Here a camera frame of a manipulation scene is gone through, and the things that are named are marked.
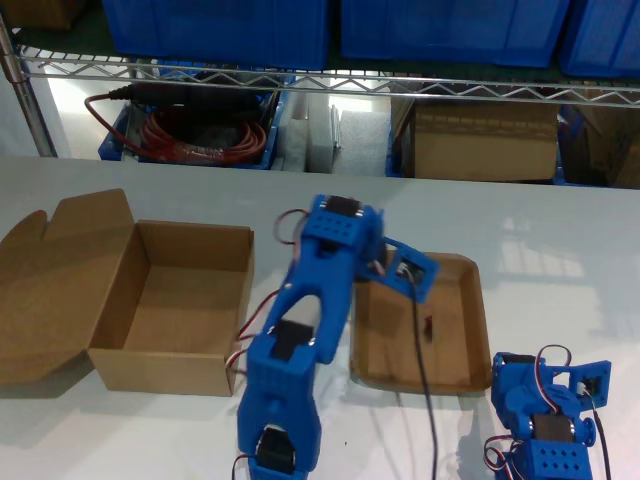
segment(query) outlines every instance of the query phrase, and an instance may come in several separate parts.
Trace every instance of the brown cardboard tray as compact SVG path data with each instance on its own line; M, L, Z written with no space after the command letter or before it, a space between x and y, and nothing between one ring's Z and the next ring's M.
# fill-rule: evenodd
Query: brown cardboard tray
M431 391L484 391L491 386L491 356L478 267L461 255L427 255L440 264L427 302L418 306ZM351 371L373 387L422 391L406 297L377 283L356 287Z
M88 355L111 390L230 395L252 281L248 228L135 223L122 190L65 199L0 243L0 385Z

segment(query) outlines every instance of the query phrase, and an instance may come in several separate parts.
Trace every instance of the white table surface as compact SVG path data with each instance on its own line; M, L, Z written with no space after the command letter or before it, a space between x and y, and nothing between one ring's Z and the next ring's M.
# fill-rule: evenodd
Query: white table surface
M561 343L572 349L574 364L613 362L609 405L601 410L613 476L640 478L640 192L0 158L0 235L34 210L51 214L65 197L116 187L137 219L255 230L250 309L278 285L290 259L271 236L279 213L307 207L316 193L384 208L389 236L478 264L492 355L535 354ZM310 479L429 478L424 399L356 385L348 354L347 331L335 362L319 369L322 451ZM561 357L549 352L548 360ZM93 372L57 399L0 400L0 475L229 479L241 393L109 392ZM482 444L504 431L488 392L434 403L439 478L493 478ZM590 454L594 478L603 479L599 445ZM246 475L238 468L239 480Z

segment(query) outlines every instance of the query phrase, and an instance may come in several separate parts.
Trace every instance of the black power cord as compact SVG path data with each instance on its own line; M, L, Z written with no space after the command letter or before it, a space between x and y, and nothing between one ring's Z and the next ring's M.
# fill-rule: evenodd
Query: black power cord
M600 421L598 412L593 411L593 418L596 421L596 427L598 427L598 434L600 435L600 443L602 444L602 454L604 455L604 470L607 475L607 480L611 480L611 466L609 465L609 450L607 449L607 440L604 437L604 428Z
M600 435L600 443L602 444L602 455L604 456L604 471L607 476L607 480L611 480L611 465L609 464L609 449L607 448L607 439L604 436L604 427L602 426L602 421L600 420L600 415L598 415L598 411L596 410L596 404L593 401L593 397L589 393L588 390L584 390L584 394L589 397L591 400L591 405L593 406L593 419L596 421L596 427L598 428L598 435Z
M420 326L418 322L418 294L416 292L416 285L414 283L413 275L409 270L404 271L405 277L411 285L411 303L413 308L413 339L416 347L416 357L418 360L418 367L420 369L420 381L422 382L422 390L427 401L427 410L429 411L429 421L431 422L431 438L433 441L433 466L431 469L431 478L436 480L438 471L438 435L436 433L436 422L433 418L433 405L431 404L431 392L429 390L429 383L427 382L427 372L424 369L424 362L422 361L422 347L420 345Z

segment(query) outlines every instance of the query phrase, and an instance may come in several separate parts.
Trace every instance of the chrome shelf rail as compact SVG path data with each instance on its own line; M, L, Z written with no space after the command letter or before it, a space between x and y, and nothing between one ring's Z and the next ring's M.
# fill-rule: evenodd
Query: chrome shelf rail
M381 71L249 70L204 64L159 65L155 60L63 54L32 47L21 47L19 51L30 67L31 77L188 82L209 88L640 108L640 85L609 81L547 83L447 79Z

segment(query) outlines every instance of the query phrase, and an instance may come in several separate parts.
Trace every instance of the cardboard box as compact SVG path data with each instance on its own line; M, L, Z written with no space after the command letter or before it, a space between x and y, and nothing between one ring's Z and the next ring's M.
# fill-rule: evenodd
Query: cardboard box
M135 223L122 190L63 200L0 243L0 384L88 354L110 390L230 395L252 280L248 228Z
M478 267L461 255L427 255L440 264L426 303L418 306L431 391L484 391L491 386L491 354ZM421 392L413 345L411 301L377 283L359 284L351 351L354 375L373 387Z
M87 0L0 0L0 10L10 28L71 30Z
M438 103L415 111L416 178L513 182L554 176L557 107Z

